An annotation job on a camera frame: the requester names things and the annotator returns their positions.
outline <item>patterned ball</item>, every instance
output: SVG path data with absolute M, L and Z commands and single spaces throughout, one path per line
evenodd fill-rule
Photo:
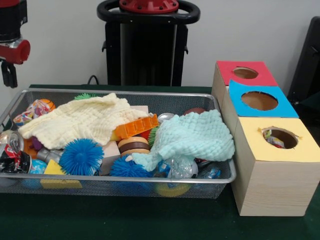
M 40 100 L 49 106 L 50 112 L 56 108 L 56 105 L 52 101 L 44 98 Z
M 29 174 L 44 174 L 47 164 L 44 161 L 33 159 L 31 162 L 31 168 Z M 26 178 L 22 180 L 21 184 L 28 189 L 40 189 L 40 179 Z

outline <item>black cable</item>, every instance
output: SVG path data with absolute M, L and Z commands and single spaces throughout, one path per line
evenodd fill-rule
M 87 83 L 88 85 L 91 83 L 92 79 L 95 79 L 95 82 L 96 82 L 97 85 L 100 84 L 97 76 L 96 75 L 92 75 L 91 77 L 89 77 L 89 80 L 88 80 L 88 83 Z

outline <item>green spiky ball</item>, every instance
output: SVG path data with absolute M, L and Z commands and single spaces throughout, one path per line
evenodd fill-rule
M 149 143 L 150 148 L 152 148 L 154 143 L 155 143 L 156 132 L 157 132 L 158 128 L 159 127 L 156 126 L 155 128 L 152 128 L 151 131 L 150 131 L 150 134 L 149 134 L 149 137 L 148 137 L 148 143 Z
M 96 97 L 96 94 L 88 94 L 88 93 L 82 93 L 78 96 L 74 97 L 74 100 L 83 100 L 83 99 L 90 99 Z

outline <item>wire mesh basket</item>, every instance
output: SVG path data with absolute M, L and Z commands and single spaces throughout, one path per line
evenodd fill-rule
M 132 106 L 147 105 L 149 112 L 158 115 L 182 115 L 191 108 L 220 110 L 216 99 L 209 94 L 112 92 L 119 98 L 126 98 Z M 23 90 L 15 96 L 0 117 L 2 128 L 16 130 L 13 118 L 24 112 L 37 99 L 50 99 L 58 107 L 82 93 L 102 97 L 111 91 L 37 88 Z M 219 179 L 0 173 L 0 193 L 216 199 L 226 184 L 236 178 L 233 159 L 217 162 L 216 166 L 221 170 Z

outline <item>mint knitted blanket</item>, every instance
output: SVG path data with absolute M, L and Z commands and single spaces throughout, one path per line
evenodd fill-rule
M 225 161 L 235 152 L 233 137 L 217 110 L 175 115 L 156 132 L 149 154 L 133 153 L 135 163 L 153 171 L 161 160 L 181 155 L 209 161 Z

